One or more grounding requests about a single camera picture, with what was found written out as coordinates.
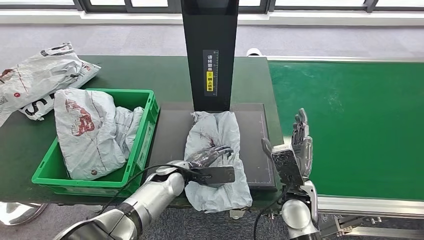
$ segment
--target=robotic arm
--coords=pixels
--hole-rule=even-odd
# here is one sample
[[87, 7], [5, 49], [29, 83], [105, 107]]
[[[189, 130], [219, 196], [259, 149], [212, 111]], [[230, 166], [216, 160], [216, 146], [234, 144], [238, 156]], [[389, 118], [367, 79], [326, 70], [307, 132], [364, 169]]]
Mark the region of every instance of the robotic arm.
[[291, 240], [320, 240], [318, 223], [317, 190], [309, 180], [312, 169], [312, 137], [309, 136], [308, 117], [303, 108], [294, 116], [290, 144], [271, 147], [262, 140], [262, 149], [274, 162], [275, 168], [286, 185], [287, 195], [281, 215], [288, 227]]
[[59, 233], [55, 240], [136, 240], [184, 190], [189, 181], [204, 185], [232, 183], [233, 167], [208, 167], [231, 154], [229, 146], [217, 146], [194, 153], [191, 161], [171, 161], [159, 167], [145, 183], [117, 208], [80, 221]]

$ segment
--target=white plastic mailer bag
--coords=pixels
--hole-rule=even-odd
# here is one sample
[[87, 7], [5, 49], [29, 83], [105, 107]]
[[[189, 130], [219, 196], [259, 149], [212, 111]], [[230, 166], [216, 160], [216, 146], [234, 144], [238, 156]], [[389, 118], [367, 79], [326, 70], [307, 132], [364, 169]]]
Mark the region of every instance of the white plastic mailer bag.
[[116, 107], [115, 123], [116, 123], [116, 142], [120, 149], [128, 159], [133, 149], [134, 139], [140, 126], [144, 109], [138, 106], [134, 111], [130, 111], [124, 107]]
[[[82, 68], [81, 71], [78, 73], [78, 77], [75, 82], [71, 83], [68, 87], [69, 88], [75, 88], [79, 89], [84, 84], [86, 84], [88, 81], [90, 81], [92, 78], [94, 78], [101, 67], [86, 62], [82, 62]], [[55, 94], [51, 93], [43, 98], [40, 98], [22, 108], [19, 109], [19, 111], [23, 114], [25, 114], [29, 119], [31, 120], [44, 120], [43, 116], [49, 113], [55, 104]]]
[[73, 180], [94, 180], [124, 166], [115, 140], [114, 99], [102, 91], [75, 88], [55, 94], [54, 116], [59, 145]]
[[0, 115], [75, 82], [82, 62], [70, 43], [48, 48], [17, 64], [0, 80]]
[[216, 188], [190, 181], [185, 187], [188, 201], [197, 211], [214, 213], [250, 207], [252, 197], [246, 180], [243, 162], [240, 159], [240, 131], [234, 112], [208, 113], [196, 111], [194, 126], [188, 133], [184, 160], [193, 153], [214, 146], [230, 146], [234, 153], [223, 155], [210, 167], [233, 166], [235, 182]]

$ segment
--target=yellow warning label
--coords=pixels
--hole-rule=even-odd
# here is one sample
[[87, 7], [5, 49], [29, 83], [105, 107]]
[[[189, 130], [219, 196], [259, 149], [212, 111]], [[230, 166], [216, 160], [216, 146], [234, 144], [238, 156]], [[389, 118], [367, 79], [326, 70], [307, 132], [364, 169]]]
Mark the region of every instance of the yellow warning label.
[[206, 72], [206, 92], [214, 91], [214, 72], [207, 71]]

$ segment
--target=red printed logo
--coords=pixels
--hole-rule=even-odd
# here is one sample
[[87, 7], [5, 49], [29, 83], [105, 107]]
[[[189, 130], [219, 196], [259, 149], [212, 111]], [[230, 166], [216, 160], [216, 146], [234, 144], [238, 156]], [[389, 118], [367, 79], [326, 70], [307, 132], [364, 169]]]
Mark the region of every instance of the red printed logo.
[[74, 120], [72, 124], [72, 135], [78, 137], [85, 132], [91, 132], [95, 129], [92, 116], [83, 107], [80, 107], [75, 101], [66, 99], [65, 101], [66, 111], [76, 112], [78, 119]]

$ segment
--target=gray carpet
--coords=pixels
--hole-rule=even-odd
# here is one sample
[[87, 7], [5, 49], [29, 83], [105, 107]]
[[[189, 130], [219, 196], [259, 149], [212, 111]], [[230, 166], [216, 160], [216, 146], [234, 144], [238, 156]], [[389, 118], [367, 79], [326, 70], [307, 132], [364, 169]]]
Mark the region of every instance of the gray carpet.
[[[66, 41], [73, 43], [79, 55], [186, 55], [181, 25], [0, 25], [0, 33], [0, 69]], [[424, 28], [240, 26], [236, 56], [244, 56], [249, 48], [274, 56], [424, 58]], [[204, 214], [192, 209], [167, 209], [143, 239], [253, 239], [256, 214], [248, 212], [233, 220], [228, 212]], [[51, 204], [30, 223], [0, 225], [0, 240], [49, 240], [62, 229], [92, 216], [94, 213], [82, 206]], [[424, 229], [422, 220], [387, 219], [381, 225]], [[280, 217], [262, 217], [258, 239], [287, 239], [285, 229]]]

